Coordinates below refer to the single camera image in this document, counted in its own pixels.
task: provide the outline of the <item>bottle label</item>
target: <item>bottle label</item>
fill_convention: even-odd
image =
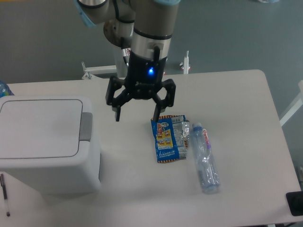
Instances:
[[[207,144],[207,149],[210,149],[211,148],[211,145],[210,145],[210,142],[209,142],[209,139],[208,139],[208,136],[207,136],[207,131],[206,129],[203,129],[203,135],[204,135],[204,138],[205,138],[205,142]]]

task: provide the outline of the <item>black object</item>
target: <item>black object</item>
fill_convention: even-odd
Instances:
[[[6,192],[6,185],[5,185],[3,174],[0,174],[0,184],[1,184],[1,187],[2,187],[2,190],[3,190],[4,200],[7,202],[8,201],[8,194]],[[8,216],[8,217],[10,216],[10,211],[9,210],[6,210],[6,216]]]
[[[129,59],[128,72],[125,80],[112,76],[109,80],[106,93],[106,103],[111,105],[116,112],[116,121],[120,119],[121,107],[134,99],[153,99],[156,103],[153,115],[154,121],[158,121],[160,113],[165,111],[166,107],[174,105],[176,85],[172,79],[162,82],[166,58],[159,60],[160,48],[154,47],[153,60],[144,59],[131,52]],[[125,89],[121,94],[114,98],[114,94],[122,86]],[[157,93],[165,88],[166,97],[161,100]]]
[[[290,212],[293,216],[303,215],[303,192],[289,192],[286,194],[286,199]]]

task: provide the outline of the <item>bottle cap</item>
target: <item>bottle cap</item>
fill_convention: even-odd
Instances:
[[[202,128],[202,124],[200,122],[193,124],[193,130],[195,130],[195,129],[201,129],[201,128]]]

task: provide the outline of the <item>gray floor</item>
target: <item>gray floor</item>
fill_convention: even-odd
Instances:
[[[303,79],[303,0],[182,0],[166,67],[190,51],[192,73],[260,69],[281,114]],[[86,65],[112,65],[103,26],[86,28],[72,0],[0,2],[0,72],[7,83],[80,79]],[[283,127],[303,165],[303,108]]]

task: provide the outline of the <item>blue led light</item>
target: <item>blue led light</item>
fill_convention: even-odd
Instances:
[[[149,76],[155,75],[155,71],[153,70],[153,67],[151,67],[151,68],[148,70],[148,75],[149,75]]]

